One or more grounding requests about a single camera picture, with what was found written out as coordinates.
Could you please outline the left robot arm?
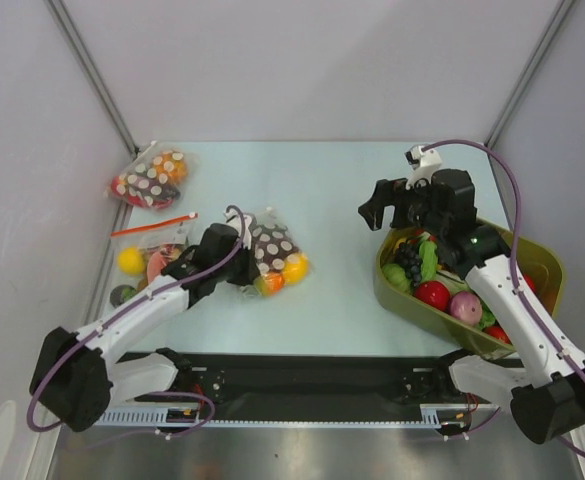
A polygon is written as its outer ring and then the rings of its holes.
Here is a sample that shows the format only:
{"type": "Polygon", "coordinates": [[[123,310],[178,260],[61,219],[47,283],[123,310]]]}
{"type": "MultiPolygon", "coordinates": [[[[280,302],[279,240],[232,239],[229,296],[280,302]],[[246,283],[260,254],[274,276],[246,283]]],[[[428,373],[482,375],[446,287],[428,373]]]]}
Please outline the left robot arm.
{"type": "Polygon", "coordinates": [[[193,392],[194,374],[184,355],[161,348],[133,360],[123,357],[158,326],[211,295],[218,284],[252,284],[259,269],[251,243],[241,218],[214,223],[199,244],[109,315],[73,332],[62,327],[51,331],[29,387],[32,403],[82,432],[125,401],[145,396],[180,400],[193,392]]]}

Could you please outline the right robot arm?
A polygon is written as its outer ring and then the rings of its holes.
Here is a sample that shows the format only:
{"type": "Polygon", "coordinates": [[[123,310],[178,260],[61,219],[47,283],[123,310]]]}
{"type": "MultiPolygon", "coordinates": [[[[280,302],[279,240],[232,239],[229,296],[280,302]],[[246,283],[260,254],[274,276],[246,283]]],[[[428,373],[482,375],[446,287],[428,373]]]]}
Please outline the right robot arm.
{"type": "Polygon", "coordinates": [[[466,355],[435,373],[435,393],[445,401],[476,394],[509,412],[530,441],[544,444],[585,425],[585,354],[530,294],[515,243],[478,218],[474,201],[470,175],[444,169],[416,185],[406,178],[379,180],[358,212],[378,230],[391,207],[393,228],[433,234],[444,265],[495,314],[524,367],[516,373],[466,355]]]}

